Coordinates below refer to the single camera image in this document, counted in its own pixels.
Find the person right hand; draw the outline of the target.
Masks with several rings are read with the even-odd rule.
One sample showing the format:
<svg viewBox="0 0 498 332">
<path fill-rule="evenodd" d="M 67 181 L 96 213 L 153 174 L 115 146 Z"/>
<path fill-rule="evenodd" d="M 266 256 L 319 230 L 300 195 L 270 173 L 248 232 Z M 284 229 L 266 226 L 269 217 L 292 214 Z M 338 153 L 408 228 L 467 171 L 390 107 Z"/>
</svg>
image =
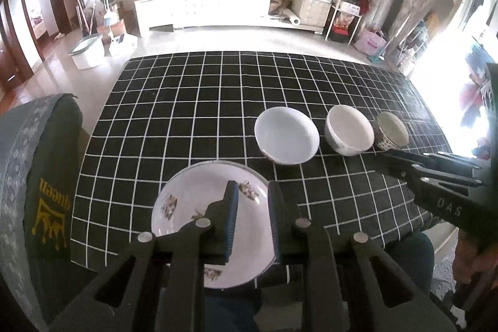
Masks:
<svg viewBox="0 0 498 332">
<path fill-rule="evenodd" d="M 497 265 L 497 245 L 491 244 L 479 252 L 479 239 L 464 230 L 458 231 L 458 244 L 453 261 L 453 278 L 469 284 L 475 273 L 493 270 Z"/>
</svg>

